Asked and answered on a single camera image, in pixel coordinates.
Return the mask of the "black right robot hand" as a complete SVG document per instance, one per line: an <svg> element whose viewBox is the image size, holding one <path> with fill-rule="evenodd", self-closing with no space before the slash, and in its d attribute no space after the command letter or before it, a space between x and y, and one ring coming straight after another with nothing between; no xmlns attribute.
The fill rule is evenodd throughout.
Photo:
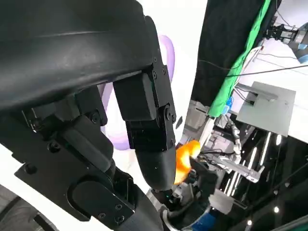
<svg viewBox="0 0 308 231"><path fill-rule="evenodd" d="M214 194L218 176L210 171L203 162L192 157L189 158L190 166L184 171L177 171L175 185L169 198L171 209L176 210L197 204L206 207L209 197Z"/></svg>

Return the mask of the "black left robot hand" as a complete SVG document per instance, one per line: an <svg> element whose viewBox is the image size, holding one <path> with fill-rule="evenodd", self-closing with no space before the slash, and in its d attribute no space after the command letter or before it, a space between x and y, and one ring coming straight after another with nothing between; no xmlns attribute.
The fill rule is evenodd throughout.
<svg viewBox="0 0 308 231"><path fill-rule="evenodd" d="M118 169L101 132L98 86L112 83L129 146L158 191L176 174L176 122L155 24L135 0L0 3L0 142L15 175L80 221L161 231L163 221Z"/></svg>

